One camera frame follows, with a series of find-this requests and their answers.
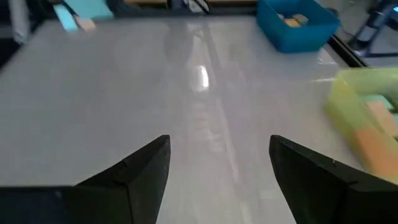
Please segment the red block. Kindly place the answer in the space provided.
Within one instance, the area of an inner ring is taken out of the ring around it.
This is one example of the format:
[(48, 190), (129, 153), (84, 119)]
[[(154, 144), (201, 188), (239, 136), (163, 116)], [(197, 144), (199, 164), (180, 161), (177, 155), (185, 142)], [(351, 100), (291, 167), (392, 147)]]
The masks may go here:
[(364, 166), (369, 172), (385, 179), (398, 179), (398, 149), (378, 130), (359, 129), (354, 134)]

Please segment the mint green block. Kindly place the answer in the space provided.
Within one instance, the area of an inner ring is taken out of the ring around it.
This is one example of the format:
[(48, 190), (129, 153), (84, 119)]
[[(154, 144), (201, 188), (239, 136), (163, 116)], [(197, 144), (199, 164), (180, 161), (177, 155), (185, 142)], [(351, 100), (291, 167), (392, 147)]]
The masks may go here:
[(382, 102), (388, 110), (394, 110), (392, 103), (383, 95), (365, 95), (361, 97), (366, 103)]

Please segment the small tan cube block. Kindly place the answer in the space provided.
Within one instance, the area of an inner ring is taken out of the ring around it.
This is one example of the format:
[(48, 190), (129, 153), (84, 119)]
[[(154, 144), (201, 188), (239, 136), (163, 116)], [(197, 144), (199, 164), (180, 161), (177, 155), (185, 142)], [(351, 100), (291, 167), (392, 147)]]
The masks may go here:
[(294, 14), (292, 18), (295, 19), (301, 26), (307, 24), (308, 22), (308, 18), (303, 14)]

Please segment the large teal block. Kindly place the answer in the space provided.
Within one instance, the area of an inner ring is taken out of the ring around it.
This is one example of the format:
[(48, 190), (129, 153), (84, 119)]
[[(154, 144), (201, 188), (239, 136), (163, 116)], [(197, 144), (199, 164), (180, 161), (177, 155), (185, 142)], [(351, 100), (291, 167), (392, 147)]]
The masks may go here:
[(105, 0), (61, 0), (61, 3), (53, 5), (53, 9), (66, 31), (81, 29), (75, 21), (75, 16), (91, 19), (93, 22), (114, 17)]

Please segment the black mesh tower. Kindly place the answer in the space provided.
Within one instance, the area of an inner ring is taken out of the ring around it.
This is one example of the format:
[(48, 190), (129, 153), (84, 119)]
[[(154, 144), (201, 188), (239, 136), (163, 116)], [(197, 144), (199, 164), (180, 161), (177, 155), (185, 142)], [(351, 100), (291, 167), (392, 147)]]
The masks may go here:
[(398, 52), (371, 53), (371, 47), (384, 26), (398, 31), (398, 0), (377, 0), (368, 10), (369, 17), (348, 42), (360, 57), (398, 57)]

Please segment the white pole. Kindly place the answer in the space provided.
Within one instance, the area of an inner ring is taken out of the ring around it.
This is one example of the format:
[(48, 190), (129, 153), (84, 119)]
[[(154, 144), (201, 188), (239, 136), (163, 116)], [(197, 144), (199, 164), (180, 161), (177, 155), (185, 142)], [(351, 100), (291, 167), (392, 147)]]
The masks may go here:
[(8, 0), (13, 38), (24, 44), (30, 36), (29, 10), (26, 0)]

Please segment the blue plastic bin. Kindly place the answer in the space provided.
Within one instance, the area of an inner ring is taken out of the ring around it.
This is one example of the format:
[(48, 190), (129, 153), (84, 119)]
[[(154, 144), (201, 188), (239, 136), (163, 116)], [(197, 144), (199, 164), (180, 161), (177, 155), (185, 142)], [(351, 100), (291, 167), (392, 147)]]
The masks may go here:
[[(279, 16), (301, 14), (308, 22), (287, 25)], [(282, 53), (313, 52), (323, 47), (340, 26), (339, 19), (315, 0), (257, 0), (257, 24)]]

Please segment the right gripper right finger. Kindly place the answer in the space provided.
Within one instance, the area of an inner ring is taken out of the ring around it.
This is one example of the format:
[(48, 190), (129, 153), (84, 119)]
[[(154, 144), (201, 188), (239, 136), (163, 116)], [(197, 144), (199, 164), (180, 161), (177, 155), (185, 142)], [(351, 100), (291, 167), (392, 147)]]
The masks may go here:
[(269, 156), (296, 224), (398, 224), (398, 185), (279, 135)]

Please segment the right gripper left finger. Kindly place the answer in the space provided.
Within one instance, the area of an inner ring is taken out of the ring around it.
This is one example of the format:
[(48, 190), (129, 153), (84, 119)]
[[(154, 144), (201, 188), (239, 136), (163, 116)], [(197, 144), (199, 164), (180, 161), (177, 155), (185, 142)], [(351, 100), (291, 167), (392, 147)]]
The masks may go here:
[(161, 135), (79, 184), (125, 190), (132, 223), (156, 224), (169, 167), (170, 136)]

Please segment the yellow plastic bin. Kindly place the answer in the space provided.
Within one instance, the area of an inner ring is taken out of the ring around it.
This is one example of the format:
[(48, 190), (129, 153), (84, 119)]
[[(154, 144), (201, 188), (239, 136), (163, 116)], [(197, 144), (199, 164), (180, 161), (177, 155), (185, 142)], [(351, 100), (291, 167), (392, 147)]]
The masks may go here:
[[(334, 78), (330, 93), (326, 98), (325, 111), (331, 122), (351, 146), (363, 168), (368, 171), (364, 166), (364, 159), (361, 158), (359, 146), (354, 136), (355, 132), (363, 128), (376, 129), (388, 138), (388, 141), (396, 142), (394, 144), (396, 149), (398, 149), (398, 137), (394, 138), (388, 135), (380, 127), (366, 102), (361, 98), (365, 95), (385, 96), (394, 106), (394, 110), (389, 111), (393, 114), (398, 125), (398, 68), (351, 68), (342, 70)], [(385, 180), (398, 185), (398, 179)]]

